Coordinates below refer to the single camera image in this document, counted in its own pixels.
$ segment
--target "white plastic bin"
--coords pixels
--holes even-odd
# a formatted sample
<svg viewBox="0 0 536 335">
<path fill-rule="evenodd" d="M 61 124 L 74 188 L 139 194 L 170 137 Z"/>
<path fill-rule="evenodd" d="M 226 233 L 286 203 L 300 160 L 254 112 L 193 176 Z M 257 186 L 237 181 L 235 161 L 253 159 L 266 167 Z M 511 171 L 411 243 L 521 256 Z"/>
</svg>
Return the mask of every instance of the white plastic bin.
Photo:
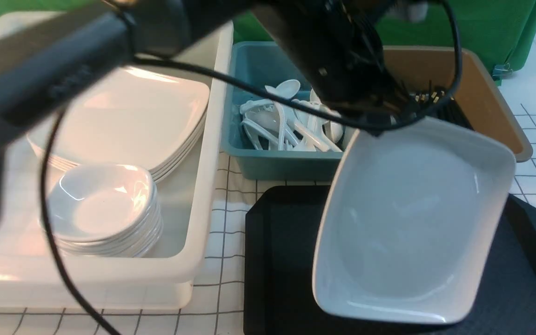
<svg viewBox="0 0 536 335">
<path fill-rule="evenodd" d="M 21 21 L 22 14 L 4 15 L 0 28 Z M 179 59 L 227 73 L 232 39 L 229 23 Z M 192 280 L 204 263 L 226 85 L 183 72 L 158 72 L 210 86 L 206 129 L 187 159 L 158 185 L 165 229 L 147 258 L 65 257 L 70 276 L 96 308 L 179 309 L 191 299 Z M 24 139 L 10 147 L 8 156 L 0 222 L 0 307 L 77 307 L 38 225 L 39 162 Z M 51 170 L 54 181 L 60 172 Z"/>
</svg>

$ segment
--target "grid pattern tablecloth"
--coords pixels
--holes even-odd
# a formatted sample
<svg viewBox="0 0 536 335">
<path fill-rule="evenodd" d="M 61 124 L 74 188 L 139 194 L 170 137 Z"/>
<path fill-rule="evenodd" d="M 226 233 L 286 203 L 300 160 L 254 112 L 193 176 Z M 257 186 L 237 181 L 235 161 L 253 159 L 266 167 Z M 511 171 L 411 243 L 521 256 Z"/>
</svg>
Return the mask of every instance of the grid pattern tablecloth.
<svg viewBox="0 0 536 335">
<path fill-rule="evenodd" d="M 536 38 L 529 60 L 500 88 L 534 147 L 519 163 L 511 193 L 536 206 Z M 314 183 L 245 180 L 222 153 L 217 170 L 206 264 L 191 303 L 181 310 L 103 310 L 124 335 L 242 335 L 245 213 L 272 186 Z M 82 310 L 0 308 L 0 335 L 103 335 Z"/>
<path fill-rule="evenodd" d="M 536 147 L 536 115 L 517 109 Z M 243 335 L 245 214 L 271 187 L 316 182 L 265 182 L 242 177 L 235 159 L 219 156 L 205 266 L 181 310 L 102 310 L 124 335 Z M 511 193 L 536 206 L 536 155 L 517 165 Z M 79 309 L 0 308 L 0 335 L 103 335 Z"/>
</svg>

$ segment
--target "plastic utensil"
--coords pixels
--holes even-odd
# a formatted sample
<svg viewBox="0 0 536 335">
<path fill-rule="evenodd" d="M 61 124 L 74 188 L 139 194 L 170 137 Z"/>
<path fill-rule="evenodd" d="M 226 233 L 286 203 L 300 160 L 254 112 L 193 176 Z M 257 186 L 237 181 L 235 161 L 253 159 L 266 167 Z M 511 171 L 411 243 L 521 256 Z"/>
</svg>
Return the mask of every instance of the plastic utensil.
<svg viewBox="0 0 536 335">
<path fill-rule="evenodd" d="M 317 96 L 317 94 L 315 93 L 313 89 L 311 89 L 311 92 L 309 93 L 309 101 L 318 102 L 320 104 L 322 103 L 322 101 L 320 100 L 320 98 Z"/>
<path fill-rule="evenodd" d="M 279 95 L 276 88 L 271 87 L 269 85 L 265 86 L 266 91 L 271 94 Z M 283 108 L 276 108 L 278 111 L 278 118 L 279 118 L 279 127 L 278 127 L 278 150 L 283 150 L 285 146 L 285 126 L 287 125 L 287 117 L 285 116 L 285 111 Z"/>
<path fill-rule="evenodd" d="M 294 130 L 302 134 L 304 138 L 307 138 L 307 143 L 311 142 L 313 146 L 317 147 L 321 151 L 329 150 L 329 146 L 327 143 L 322 141 L 310 129 L 308 129 L 308 127 L 306 127 L 304 124 L 302 124 L 301 121 L 299 121 L 299 119 L 295 115 L 295 111 L 293 110 L 293 108 L 290 108 L 289 106 L 285 106 L 283 104 L 279 104 L 278 102 L 274 102 L 274 106 L 276 107 L 276 110 L 279 111 L 279 115 L 281 114 L 281 112 L 284 114 L 287 119 L 287 124 L 289 124 L 289 127 L 292 127 Z"/>
<path fill-rule="evenodd" d="M 269 131 L 279 131 L 279 118 L 274 112 L 268 112 L 268 110 L 250 110 L 245 112 L 244 117 L 257 123 L 260 127 Z M 289 142 L 292 146 L 297 146 L 300 140 L 295 136 L 289 125 L 285 124 L 285 142 Z"/>
<path fill-rule="evenodd" d="M 244 119 L 243 121 L 241 121 L 241 125 L 243 126 L 247 137 L 249 138 L 251 144 L 253 144 L 256 150 L 264 150 L 264 148 L 262 148 L 262 145 L 260 144 L 259 136 L 266 138 L 266 140 L 268 140 L 268 142 L 271 142 L 272 144 L 278 144 L 278 139 L 257 123 L 249 119 Z"/>
<path fill-rule="evenodd" d="M 296 102 L 298 104 L 303 104 L 307 107 L 312 107 L 312 105 L 307 102 L 307 101 L 299 101 L 297 99 L 294 99 L 293 102 Z M 306 112 L 302 112 L 300 110 L 293 110 L 293 112 L 295 112 L 295 116 L 299 119 L 299 121 L 301 121 L 301 123 L 307 127 L 307 121 L 309 121 L 309 114 L 307 114 Z"/>
<path fill-rule="evenodd" d="M 299 93 L 299 90 L 302 87 L 302 83 L 299 82 L 299 80 L 296 79 L 290 79 L 285 80 L 282 83 L 279 83 L 279 85 L 276 87 L 276 90 L 279 97 L 283 97 L 285 99 L 291 99 L 292 97 L 295 97 L 297 93 Z M 239 112 L 241 114 L 245 114 L 245 112 L 248 112 L 249 110 L 253 110 L 254 108 L 258 107 L 265 107 L 272 105 L 272 100 L 269 99 L 261 99 L 256 101 L 247 101 L 245 104 L 242 104 L 239 107 Z"/>
<path fill-rule="evenodd" d="M 340 117 L 341 115 L 328 108 L 328 106 L 321 104 L 322 111 Z M 332 142 L 338 143 L 340 139 L 342 138 L 342 134 L 344 133 L 344 129 L 342 128 L 342 125 L 340 123 L 332 122 L 332 121 L 325 121 L 324 122 L 324 128 L 326 131 L 326 137 L 329 138 Z"/>
</svg>

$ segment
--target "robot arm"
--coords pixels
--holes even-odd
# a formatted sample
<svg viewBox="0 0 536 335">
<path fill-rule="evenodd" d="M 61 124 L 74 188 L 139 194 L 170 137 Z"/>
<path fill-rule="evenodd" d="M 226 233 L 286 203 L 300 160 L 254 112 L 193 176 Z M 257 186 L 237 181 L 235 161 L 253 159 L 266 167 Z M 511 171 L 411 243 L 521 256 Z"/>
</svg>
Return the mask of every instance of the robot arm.
<svg viewBox="0 0 536 335">
<path fill-rule="evenodd" d="M 393 6 L 396 0 L 93 2 L 4 38 L 0 183 L 6 146 L 113 68 L 137 53 L 173 57 L 249 9 L 326 104 L 393 92 L 374 29 Z"/>
</svg>

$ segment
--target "teal plastic bin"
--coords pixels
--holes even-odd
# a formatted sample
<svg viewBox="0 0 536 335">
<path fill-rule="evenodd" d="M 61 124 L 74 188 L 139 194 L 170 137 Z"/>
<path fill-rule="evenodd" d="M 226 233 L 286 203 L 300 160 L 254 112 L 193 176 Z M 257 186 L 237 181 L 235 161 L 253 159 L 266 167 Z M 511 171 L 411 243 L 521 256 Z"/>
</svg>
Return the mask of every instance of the teal plastic bin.
<svg viewBox="0 0 536 335">
<path fill-rule="evenodd" d="M 297 79 L 296 98 L 309 100 L 311 86 L 274 42 L 241 42 L 233 46 L 230 75 L 254 87 L 276 87 Z M 255 150 L 241 127 L 239 106 L 259 97 L 228 86 L 223 116 L 222 147 L 237 160 L 241 173 L 251 180 L 331 181 L 342 153 Z"/>
</svg>

